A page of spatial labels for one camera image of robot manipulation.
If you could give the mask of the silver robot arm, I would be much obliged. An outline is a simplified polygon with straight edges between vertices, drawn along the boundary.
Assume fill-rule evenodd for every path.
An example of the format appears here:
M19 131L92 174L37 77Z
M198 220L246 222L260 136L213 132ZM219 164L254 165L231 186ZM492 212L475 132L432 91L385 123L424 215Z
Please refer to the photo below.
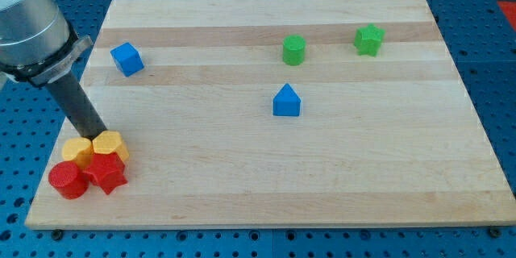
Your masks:
M1 71L16 81L64 59L77 40L55 0L1 0Z

